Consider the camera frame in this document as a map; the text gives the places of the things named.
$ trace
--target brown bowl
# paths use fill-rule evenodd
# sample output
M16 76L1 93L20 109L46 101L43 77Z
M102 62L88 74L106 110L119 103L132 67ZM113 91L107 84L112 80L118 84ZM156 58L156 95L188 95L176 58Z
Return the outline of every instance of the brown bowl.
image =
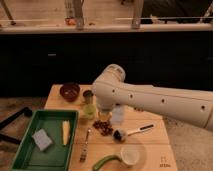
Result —
M73 102L76 100L80 92L80 87L77 83L65 83L60 88L60 94L68 102Z

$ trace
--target white bowl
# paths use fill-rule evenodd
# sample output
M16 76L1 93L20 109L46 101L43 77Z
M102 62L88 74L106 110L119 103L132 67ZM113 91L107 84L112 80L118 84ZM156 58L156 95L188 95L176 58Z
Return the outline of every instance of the white bowl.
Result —
M140 159L140 152L136 145L125 145L121 148L121 159L127 166L134 166Z

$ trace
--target dark floor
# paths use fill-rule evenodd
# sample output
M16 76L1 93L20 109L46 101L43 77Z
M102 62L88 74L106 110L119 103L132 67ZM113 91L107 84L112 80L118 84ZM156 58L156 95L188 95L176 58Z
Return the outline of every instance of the dark floor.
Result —
M42 109L47 98L1 98L0 121L12 113L28 106L32 110ZM21 116L1 133L21 139L29 123ZM177 166L180 171L213 170L213 133L172 119L165 119ZM0 171L7 171L17 150L17 145L0 142Z

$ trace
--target fork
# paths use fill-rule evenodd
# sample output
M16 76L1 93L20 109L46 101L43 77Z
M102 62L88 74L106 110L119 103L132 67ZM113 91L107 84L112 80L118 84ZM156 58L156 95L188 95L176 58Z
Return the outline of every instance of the fork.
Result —
M83 151L81 152L81 156L80 156L80 162L85 162L85 160L87 158L87 146L88 146L88 139L89 139L90 132L91 132L91 129L88 128L84 148L83 148Z

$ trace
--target wooden table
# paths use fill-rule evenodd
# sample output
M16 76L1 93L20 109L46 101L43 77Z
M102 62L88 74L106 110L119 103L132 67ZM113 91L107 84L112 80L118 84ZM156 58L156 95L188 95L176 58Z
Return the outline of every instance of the wooden table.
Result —
M81 85L81 91L75 102L65 101L59 94L61 85L53 85L50 91L45 109L74 109L79 111L79 121L75 134L73 152L69 170L89 171L92 166L101 158L117 154L120 155L121 147L134 144L140 150L141 157L137 165L127 168L118 161L110 161L102 167L102 171L176 171L177 166L170 146L168 135L162 117L149 112L136 111L132 107L124 107L124 121L120 125L113 125L113 128L135 129L148 124L154 124L154 128L144 133L129 136L124 143L115 142L112 136L102 136L92 124L95 119L82 122L83 116L82 93L90 89L89 85ZM84 145L86 130L92 129L89 137L88 156L84 163L80 163L80 154Z

